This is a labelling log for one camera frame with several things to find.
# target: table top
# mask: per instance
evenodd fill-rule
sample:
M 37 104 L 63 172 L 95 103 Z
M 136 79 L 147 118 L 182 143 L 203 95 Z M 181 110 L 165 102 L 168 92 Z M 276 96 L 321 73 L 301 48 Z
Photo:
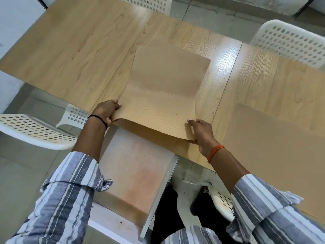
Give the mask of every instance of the table top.
M 91 111 L 121 96 L 137 46 L 153 39 L 211 60 L 196 116 L 212 123 L 219 142 L 237 103 L 325 134 L 324 73 L 120 0 L 56 0 L 1 59 L 0 70 Z M 213 170 L 197 145 L 117 124 Z

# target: person's leg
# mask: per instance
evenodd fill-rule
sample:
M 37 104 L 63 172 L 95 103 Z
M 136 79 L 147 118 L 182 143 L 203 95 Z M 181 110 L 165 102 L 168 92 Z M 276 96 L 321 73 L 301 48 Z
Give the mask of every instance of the person's leg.
M 216 209 L 207 187 L 202 187 L 197 198 L 191 205 L 191 213 L 198 216 L 202 227 L 215 232 L 222 243 L 239 243 L 234 241 L 225 228 L 230 222 Z
M 184 227 L 177 211 L 177 193 L 172 185 L 168 185 L 156 210 L 151 233 L 151 244 L 160 244 L 168 236 Z

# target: person's left hand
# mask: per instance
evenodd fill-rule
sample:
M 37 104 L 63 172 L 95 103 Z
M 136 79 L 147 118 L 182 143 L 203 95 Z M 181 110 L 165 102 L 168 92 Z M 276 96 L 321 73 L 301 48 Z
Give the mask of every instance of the person's left hand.
M 98 115 L 109 126 L 112 124 L 112 121 L 110 119 L 111 115 L 114 113 L 115 110 L 119 109 L 120 107 L 121 105 L 118 103 L 118 100 L 108 100 L 99 103 L 92 112 L 92 115 Z

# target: gray and white striped sleeve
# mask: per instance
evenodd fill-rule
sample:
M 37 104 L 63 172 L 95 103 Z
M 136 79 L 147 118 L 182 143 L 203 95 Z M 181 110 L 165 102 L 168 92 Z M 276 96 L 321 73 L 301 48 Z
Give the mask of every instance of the gray and white striped sleeve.
M 6 243 L 82 243 L 96 191 L 113 183 L 104 180 L 92 157 L 74 151 L 43 183 L 33 212 Z
M 293 204 L 303 198 L 282 192 L 257 176 L 243 176 L 231 195 L 235 220 L 227 232 L 238 242 L 325 243 L 324 230 Z

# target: black wristband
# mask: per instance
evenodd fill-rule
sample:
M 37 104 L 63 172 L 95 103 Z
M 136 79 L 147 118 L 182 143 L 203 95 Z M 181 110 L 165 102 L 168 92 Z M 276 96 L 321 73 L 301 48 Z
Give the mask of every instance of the black wristband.
M 90 115 L 90 116 L 88 116 L 88 118 L 91 117 L 91 116 L 94 116 L 94 117 L 97 117 L 98 119 L 100 119 L 104 123 L 104 125 L 105 125 L 105 127 L 107 129 L 107 123 L 104 122 L 104 120 L 102 118 L 100 118 L 98 115 Z

